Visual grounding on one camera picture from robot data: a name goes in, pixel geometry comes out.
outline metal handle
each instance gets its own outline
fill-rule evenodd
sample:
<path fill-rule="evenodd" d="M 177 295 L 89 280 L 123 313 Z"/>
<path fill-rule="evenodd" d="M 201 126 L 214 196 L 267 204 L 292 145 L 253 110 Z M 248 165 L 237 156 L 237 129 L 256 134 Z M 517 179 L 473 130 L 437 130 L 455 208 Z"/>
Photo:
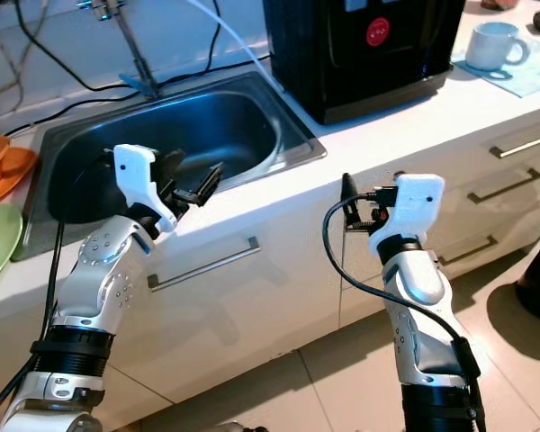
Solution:
<path fill-rule="evenodd" d="M 488 248 L 491 248 L 493 246 L 496 246 L 498 245 L 498 241 L 493 237 L 493 236 L 488 236 L 486 238 L 488 240 L 488 243 L 485 244 L 485 245 L 482 245 L 480 247 L 477 247 L 476 249 L 473 249 L 469 252 L 466 252 L 465 254 L 461 254 L 460 256 L 456 256 L 452 259 L 446 259 L 444 258 L 443 256 L 439 256 L 438 257 L 438 262 L 442 265 L 442 266 L 448 266 L 452 263 L 455 263 L 457 261 L 460 261 L 460 260 L 463 260 L 467 257 L 470 257 L 474 254 L 477 254 L 478 252 L 482 252 L 483 250 L 485 249 L 488 249 Z"/>
<path fill-rule="evenodd" d="M 180 284 L 181 282 L 191 279 L 197 275 L 202 275 L 204 273 L 210 272 L 211 270 L 214 270 L 215 268 L 225 266 L 226 264 L 232 263 L 238 259 L 247 257 L 249 255 L 255 254 L 256 252 L 259 252 L 260 250 L 262 250 L 262 248 L 258 244 L 258 240 L 256 237 L 249 238 L 248 243 L 250 245 L 248 249 L 242 250 L 234 255 L 226 256 L 223 259 L 219 259 L 218 261 L 214 261 L 213 263 L 203 265 L 202 267 L 195 268 L 194 270 L 190 272 L 180 274 L 179 276 L 173 277 L 172 279 L 168 279 L 163 282 L 160 282 L 158 280 L 157 274 L 151 274 L 148 276 L 148 288 L 153 293 L 155 293 L 156 291 L 163 290 L 167 288 L 168 286 Z"/>
<path fill-rule="evenodd" d="M 505 194 L 506 192 L 509 192 L 509 191 L 511 191 L 513 189 L 516 189 L 516 188 L 520 187 L 520 186 L 527 185 L 528 183 L 532 183 L 535 180 L 538 180 L 540 178 L 540 173 L 537 172 L 533 168 L 528 169 L 526 172 L 530 176 L 530 178 L 527 178 L 526 180 L 522 180 L 521 182 L 511 184 L 510 186 L 506 186 L 506 187 L 500 189 L 499 191 L 489 193 L 488 195 L 484 195 L 484 196 L 478 196 L 476 193 L 470 192 L 470 193 L 468 193 L 467 197 L 474 204 L 480 204 L 480 203 L 483 203 L 485 201 L 488 201 L 491 198 L 494 198 L 495 196 Z"/>
<path fill-rule="evenodd" d="M 534 141 L 527 142 L 526 144 L 522 144 L 521 146 L 512 148 L 510 150 L 506 150 L 506 151 L 502 151 L 501 148 L 494 146 L 490 149 L 490 153 L 498 159 L 503 159 L 503 158 L 507 158 L 508 156 L 516 155 L 520 151 L 531 149 L 532 147 L 535 147 L 538 144 L 540 144 L 540 139 L 535 139 Z"/>

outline faucet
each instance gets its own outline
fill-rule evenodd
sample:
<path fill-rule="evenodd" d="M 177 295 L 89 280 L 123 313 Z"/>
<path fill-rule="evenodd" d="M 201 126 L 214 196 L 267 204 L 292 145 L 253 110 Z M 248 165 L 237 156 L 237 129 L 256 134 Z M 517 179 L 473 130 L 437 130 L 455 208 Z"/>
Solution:
<path fill-rule="evenodd" d="M 130 48 L 132 56 L 134 56 L 134 66 L 138 70 L 140 80 L 132 79 L 124 74 L 120 74 L 120 78 L 128 85 L 140 91 L 147 99 L 158 99 L 160 97 L 160 91 L 156 79 L 152 75 L 148 62 L 140 52 L 132 28 L 120 12 L 120 8 L 124 5 L 126 5 L 126 2 L 121 0 L 85 0 L 76 3 L 76 6 L 80 9 L 91 9 L 99 21 L 107 21 L 111 18 L 116 19 L 122 35 L 126 43 L 128 43 L 128 48 Z"/>

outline kitchen counter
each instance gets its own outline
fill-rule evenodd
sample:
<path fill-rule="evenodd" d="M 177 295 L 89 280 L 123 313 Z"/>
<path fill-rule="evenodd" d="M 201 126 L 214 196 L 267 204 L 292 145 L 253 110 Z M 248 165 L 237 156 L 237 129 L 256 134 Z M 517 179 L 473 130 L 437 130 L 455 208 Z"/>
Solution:
<path fill-rule="evenodd" d="M 525 25 L 532 22 L 540 2 L 522 0 L 518 7 L 504 13 L 481 9 L 478 1 L 469 0 L 460 25 L 454 52 L 463 50 L 470 39 L 472 28 L 483 21 L 514 23 L 527 37 Z M 242 67 L 210 74 L 192 83 L 173 87 L 172 92 L 189 86 L 199 86 L 253 67 Z M 389 161 L 438 146 L 472 132 L 509 121 L 520 115 L 540 110 L 540 92 L 519 98 L 482 79 L 455 68 L 445 86 L 434 97 L 407 106 L 380 112 L 333 126 L 320 126 L 285 94 L 284 100 L 327 149 L 323 159 L 292 170 L 270 175 L 250 184 L 217 193 L 202 209 L 193 209 L 179 224 L 175 236 L 163 248 L 183 245 L 185 236 L 223 221 L 230 221 L 254 210 L 277 203 L 316 187 L 339 181 L 342 173 L 364 172 Z M 63 122 L 73 117 L 66 117 Z M 13 139 L 12 144 L 34 149 L 30 130 Z M 28 189 L 26 184 L 5 201 L 23 205 Z M 79 242 L 63 248 L 58 279 L 70 272 Z M 18 263 L 9 263 L 0 274 L 0 318 L 39 305 L 43 302 L 50 271 L 52 253 L 42 254 Z"/>

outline white mug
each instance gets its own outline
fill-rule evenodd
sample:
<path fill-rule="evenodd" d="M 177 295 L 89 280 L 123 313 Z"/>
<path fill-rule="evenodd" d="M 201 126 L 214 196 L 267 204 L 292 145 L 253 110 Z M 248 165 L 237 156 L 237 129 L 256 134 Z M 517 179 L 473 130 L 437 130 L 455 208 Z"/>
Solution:
<path fill-rule="evenodd" d="M 514 45 L 522 49 L 522 57 L 509 60 Z M 521 65 L 530 57 L 530 48 L 518 39 L 518 27 L 506 22 L 485 22 L 474 28 L 466 51 L 468 66 L 479 70 L 498 70 L 504 65 Z"/>

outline stainless steel sink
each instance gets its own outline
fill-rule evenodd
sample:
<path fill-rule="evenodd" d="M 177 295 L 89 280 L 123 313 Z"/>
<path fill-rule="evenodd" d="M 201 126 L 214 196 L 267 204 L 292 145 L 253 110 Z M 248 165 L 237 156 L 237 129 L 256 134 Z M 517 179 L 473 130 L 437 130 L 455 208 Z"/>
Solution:
<path fill-rule="evenodd" d="M 124 143 L 165 153 L 182 149 L 186 159 L 176 178 L 185 188 L 192 188 L 218 162 L 224 167 L 219 190 L 224 190 L 326 155 L 254 72 L 53 127 L 44 133 L 14 260 L 53 249 L 57 220 L 66 206 L 65 244 L 84 238 L 106 218 L 125 211 L 109 168 L 88 169 L 71 188 L 104 149 Z"/>

